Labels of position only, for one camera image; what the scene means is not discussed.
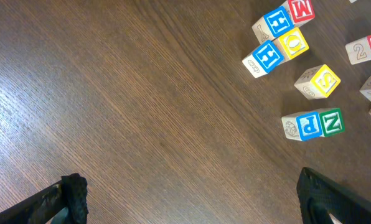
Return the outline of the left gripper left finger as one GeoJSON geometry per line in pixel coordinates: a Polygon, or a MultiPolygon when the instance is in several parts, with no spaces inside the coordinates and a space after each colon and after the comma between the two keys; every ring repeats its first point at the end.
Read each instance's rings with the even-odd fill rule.
{"type": "Polygon", "coordinates": [[[86,224],[87,180],[78,173],[61,180],[0,213],[3,223],[86,224]]]}

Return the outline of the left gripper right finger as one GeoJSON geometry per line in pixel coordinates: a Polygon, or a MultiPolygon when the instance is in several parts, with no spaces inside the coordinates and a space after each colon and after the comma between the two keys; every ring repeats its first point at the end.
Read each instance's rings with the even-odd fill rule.
{"type": "Polygon", "coordinates": [[[371,223],[371,202],[309,167],[303,167],[297,183],[304,224],[371,223]]]}

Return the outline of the yellow S block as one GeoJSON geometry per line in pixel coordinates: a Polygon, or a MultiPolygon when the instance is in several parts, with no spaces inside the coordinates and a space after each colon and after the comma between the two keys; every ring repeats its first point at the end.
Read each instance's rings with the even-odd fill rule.
{"type": "Polygon", "coordinates": [[[307,69],[294,86],[309,100],[328,98],[339,86],[340,78],[326,65],[307,69]]]}

